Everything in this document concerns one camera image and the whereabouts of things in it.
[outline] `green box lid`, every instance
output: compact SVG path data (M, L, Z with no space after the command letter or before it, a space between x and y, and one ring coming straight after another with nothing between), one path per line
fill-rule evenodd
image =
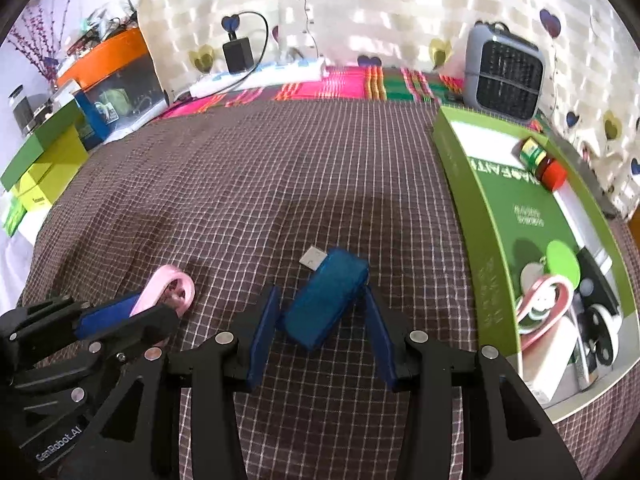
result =
M41 126L37 127L15 154L0 177L2 186L9 191L20 177L38 160L47 148L63 134L69 126L83 118L82 110L73 100L54 113Z

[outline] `orange container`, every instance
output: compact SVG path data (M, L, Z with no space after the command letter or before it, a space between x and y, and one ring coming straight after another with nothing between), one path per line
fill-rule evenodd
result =
M87 90L148 52L140 29L130 28L78 59L58 78L58 86L75 79L82 90Z

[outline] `orange object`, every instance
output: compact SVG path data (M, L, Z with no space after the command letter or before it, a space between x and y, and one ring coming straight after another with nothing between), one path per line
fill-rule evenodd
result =
M542 184L551 192L559 189L566 180L566 170L557 160L551 162L542 174Z
M82 90L87 90L148 52L140 29L130 28L99 44L73 63L58 78L58 86L75 79Z

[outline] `yellow box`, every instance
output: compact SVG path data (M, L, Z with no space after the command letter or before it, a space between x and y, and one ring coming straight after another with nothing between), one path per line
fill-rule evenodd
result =
M12 187L27 211L51 207L87 160L74 126L60 135Z

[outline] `red bottle cap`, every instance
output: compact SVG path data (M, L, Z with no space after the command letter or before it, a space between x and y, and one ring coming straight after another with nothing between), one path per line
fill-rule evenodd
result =
M542 174L543 186L553 192L564 184L566 180L566 170L557 160L554 160L546 167L545 173Z

